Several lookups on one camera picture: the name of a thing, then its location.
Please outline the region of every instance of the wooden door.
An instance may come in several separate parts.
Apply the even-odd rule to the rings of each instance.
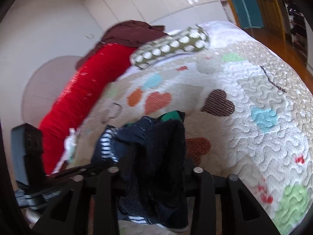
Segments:
[[[277,35],[284,41],[286,41],[286,36],[284,32],[284,21],[281,14],[281,10],[278,6],[277,0],[257,0],[262,18],[264,27],[270,30],[273,34]]]

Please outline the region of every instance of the wooden door frame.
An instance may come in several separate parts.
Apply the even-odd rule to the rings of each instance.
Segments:
[[[233,4],[233,1],[232,0],[227,0],[231,10],[232,10],[232,13],[234,15],[234,18],[235,18],[235,21],[236,21],[236,25],[241,28],[241,24],[239,22],[239,18],[238,18],[238,15],[237,15],[237,12],[236,12],[236,9],[235,9],[235,5]]]
[[[266,13],[263,11],[262,0],[257,0],[257,2],[258,2],[258,5],[259,5],[259,8],[260,8],[260,11],[261,11],[261,15],[262,15],[262,20],[263,20],[264,26],[266,26],[266,24],[267,24],[266,23],[266,17],[265,17]],[[286,34],[285,34],[285,30],[284,30],[283,14],[281,12],[281,8],[280,8],[280,6],[278,4],[278,1],[274,0],[274,3],[276,4],[276,6],[278,8],[279,18],[281,19],[280,20],[280,22],[281,22],[281,37],[282,37],[283,41],[285,42],[286,41]]]

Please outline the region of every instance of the white quilt fabric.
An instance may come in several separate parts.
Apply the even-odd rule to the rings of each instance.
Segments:
[[[81,128],[76,165],[89,162],[105,124],[186,113],[188,154],[220,176],[237,174],[283,235],[312,203],[313,97],[295,71],[229,22],[201,25],[210,48],[112,83]],[[120,223],[121,234],[171,234]]]

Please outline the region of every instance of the round pink fan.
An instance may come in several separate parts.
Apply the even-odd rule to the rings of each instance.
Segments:
[[[22,119],[38,127],[75,73],[75,65],[81,57],[61,56],[41,66],[28,81],[22,100]]]

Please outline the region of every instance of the red cushion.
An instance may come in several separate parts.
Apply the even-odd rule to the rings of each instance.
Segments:
[[[99,99],[103,88],[130,66],[129,56],[136,48],[107,44],[73,76],[39,129],[43,133],[43,165],[51,174],[64,151],[69,129],[77,129]]]

